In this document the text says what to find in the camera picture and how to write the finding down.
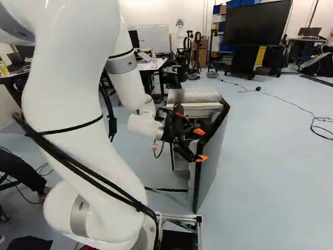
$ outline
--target white robotic arm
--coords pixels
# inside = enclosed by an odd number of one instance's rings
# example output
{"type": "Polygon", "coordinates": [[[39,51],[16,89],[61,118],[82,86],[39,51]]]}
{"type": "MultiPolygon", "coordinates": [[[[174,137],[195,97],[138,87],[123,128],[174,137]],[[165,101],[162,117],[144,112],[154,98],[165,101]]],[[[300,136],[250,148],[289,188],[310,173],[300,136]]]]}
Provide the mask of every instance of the white robotic arm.
{"type": "MultiPolygon", "coordinates": [[[[154,121],[155,107],[144,92],[117,0],[0,3],[2,11],[34,34],[36,47],[22,109],[35,131],[71,128],[100,117],[98,82],[105,66],[122,104],[142,114],[131,115],[128,128],[161,137],[161,123],[154,121]]],[[[2,31],[6,34],[2,42],[17,43],[17,39],[31,37],[24,32],[18,28],[2,31]]],[[[102,120],[44,137],[147,205],[144,186],[113,148],[102,120]]],[[[140,235],[147,238],[144,248],[152,249],[156,232],[153,220],[91,185],[45,151],[43,154],[63,178],[44,204],[45,218],[55,230],[97,249],[127,250],[143,228],[145,233],[140,235]]]]}

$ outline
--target whiteboard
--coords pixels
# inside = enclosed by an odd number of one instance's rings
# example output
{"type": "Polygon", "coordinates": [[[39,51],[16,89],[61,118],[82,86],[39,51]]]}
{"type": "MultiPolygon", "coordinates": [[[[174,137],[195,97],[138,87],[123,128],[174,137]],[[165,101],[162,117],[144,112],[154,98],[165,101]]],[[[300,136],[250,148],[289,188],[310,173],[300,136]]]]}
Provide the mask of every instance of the whiteboard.
{"type": "Polygon", "coordinates": [[[167,24],[136,26],[140,48],[153,48],[154,53],[169,53],[169,27],[167,24]]]}

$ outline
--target blue bin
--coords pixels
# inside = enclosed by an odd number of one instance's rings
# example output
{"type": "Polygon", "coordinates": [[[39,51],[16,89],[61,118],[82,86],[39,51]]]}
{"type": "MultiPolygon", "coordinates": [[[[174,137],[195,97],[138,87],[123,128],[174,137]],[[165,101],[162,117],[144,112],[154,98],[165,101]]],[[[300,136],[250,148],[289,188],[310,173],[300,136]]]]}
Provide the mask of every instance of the blue bin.
{"type": "Polygon", "coordinates": [[[220,13],[220,6],[219,5],[214,5],[213,7],[213,15],[219,14],[220,13]]]}
{"type": "Polygon", "coordinates": [[[220,44],[220,51],[228,51],[228,52],[233,52],[234,48],[231,46],[226,46],[223,43],[220,44]]]}
{"type": "Polygon", "coordinates": [[[225,31],[225,22],[220,22],[219,32],[224,32],[224,31],[225,31]]]}
{"type": "Polygon", "coordinates": [[[240,0],[231,0],[227,2],[227,9],[236,8],[240,6],[240,0]]]}
{"type": "Polygon", "coordinates": [[[247,6],[260,3],[261,0],[240,0],[240,6],[247,6]]]}

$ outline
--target yellow bottle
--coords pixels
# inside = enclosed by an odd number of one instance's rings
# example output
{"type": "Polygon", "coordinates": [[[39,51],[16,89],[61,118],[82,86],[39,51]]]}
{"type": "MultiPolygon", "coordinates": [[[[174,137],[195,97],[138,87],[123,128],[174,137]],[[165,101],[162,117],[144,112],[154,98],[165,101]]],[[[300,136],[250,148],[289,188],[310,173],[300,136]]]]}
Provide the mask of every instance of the yellow bottle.
{"type": "Polygon", "coordinates": [[[9,71],[8,71],[4,61],[2,61],[1,57],[0,57],[0,73],[5,76],[9,75],[9,71]]]}

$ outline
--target large black screen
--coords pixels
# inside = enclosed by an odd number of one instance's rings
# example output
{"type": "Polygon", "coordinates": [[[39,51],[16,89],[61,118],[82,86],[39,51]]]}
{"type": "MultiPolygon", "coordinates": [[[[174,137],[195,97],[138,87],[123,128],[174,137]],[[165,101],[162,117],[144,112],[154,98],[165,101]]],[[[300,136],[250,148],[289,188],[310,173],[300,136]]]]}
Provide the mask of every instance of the large black screen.
{"type": "Polygon", "coordinates": [[[289,0],[228,9],[223,43],[233,46],[278,45],[289,9],[289,0]]]}

